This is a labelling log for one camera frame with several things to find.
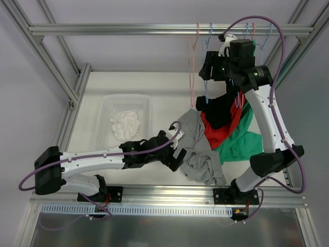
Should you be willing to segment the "grey tank top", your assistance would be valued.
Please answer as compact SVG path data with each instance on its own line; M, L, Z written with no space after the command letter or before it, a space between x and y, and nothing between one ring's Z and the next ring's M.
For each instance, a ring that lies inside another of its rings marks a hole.
M205 185L226 185L219 154L213 151L205 136L205 126L198 111L190 109L178 121L184 136L179 140L176 152L186 150L180 170L195 182Z

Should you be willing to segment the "pink wire hanger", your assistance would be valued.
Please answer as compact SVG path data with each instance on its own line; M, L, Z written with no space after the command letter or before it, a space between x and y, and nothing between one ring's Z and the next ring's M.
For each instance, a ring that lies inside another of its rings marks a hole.
M196 38L195 41L192 42L191 38L187 38L187 54L188 54L188 66L189 66L189 89L190 89L190 105L194 107L194 99L195 99L195 53L196 53L196 46L198 43L198 37L200 32L200 24L196 23L197 31L196 31Z

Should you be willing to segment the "black tank top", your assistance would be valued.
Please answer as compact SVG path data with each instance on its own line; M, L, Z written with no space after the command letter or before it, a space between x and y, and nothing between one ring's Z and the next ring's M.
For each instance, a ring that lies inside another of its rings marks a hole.
M196 109L205 114L205 119L212 129L217 130L230 124L232 121L231 108L235 106L234 99L237 97L238 91L240 88L231 79L228 79L226 80L226 93L209 99L208 104L206 104L205 96L197 97Z

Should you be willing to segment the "white tank top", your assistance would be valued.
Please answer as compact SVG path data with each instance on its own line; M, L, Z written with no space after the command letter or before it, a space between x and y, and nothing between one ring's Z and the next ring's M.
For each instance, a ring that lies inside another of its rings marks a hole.
M120 141L131 140L136 136L140 121L135 111L123 111L116 113L111 119L112 131L115 138Z

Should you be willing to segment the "blue hanger with black top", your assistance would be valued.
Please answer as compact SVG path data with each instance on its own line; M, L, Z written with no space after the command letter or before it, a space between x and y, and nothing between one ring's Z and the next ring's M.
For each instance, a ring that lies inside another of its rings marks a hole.
M244 33L244 36L243 36L243 39L246 38L247 34L248 34L248 31L249 31L249 23L246 23L246 31ZM241 93L240 91L237 92L237 97L234 99L234 103L235 103L235 107L238 109L238 108L242 108L243 107L243 103L242 103L242 97L241 97Z

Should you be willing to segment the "blue hanger with grey top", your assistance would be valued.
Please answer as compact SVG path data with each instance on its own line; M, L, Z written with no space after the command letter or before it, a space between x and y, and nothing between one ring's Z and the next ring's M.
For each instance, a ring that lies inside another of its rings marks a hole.
M207 38L204 38L204 43L202 44L202 53L203 53L203 62L206 61L206 54L209 49L209 43L213 32L213 23L210 23L210 31L209 36ZM209 92L208 92L208 81L204 80L204 89L205 89L205 98L206 98L206 104L209 102Z

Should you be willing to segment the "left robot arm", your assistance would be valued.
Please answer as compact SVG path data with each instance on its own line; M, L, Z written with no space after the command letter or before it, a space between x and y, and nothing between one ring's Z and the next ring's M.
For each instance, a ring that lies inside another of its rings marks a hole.
M135 169L153 162L161 162L175 172L187 153L181 149L175 154L183 136L184 132L178 129L161 130L149 140L129 141L111 149L81 154L49 147L34 162L34 191L42 196L58 191L76 192L101 202L108 194L105 179L99 174L88 175L88 172Z

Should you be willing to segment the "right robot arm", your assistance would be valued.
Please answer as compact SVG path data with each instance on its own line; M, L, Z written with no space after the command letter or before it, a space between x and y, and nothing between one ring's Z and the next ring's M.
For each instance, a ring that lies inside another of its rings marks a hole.
M242 204L272 174L301 162L304 149L295 145L285 127L268 67L255 65L253 41L232 34L221 41L219 51L206 53L199 76L205 80L233 81L253 110L263 142L263 152L250 158L250 167L225 192L233 203Z

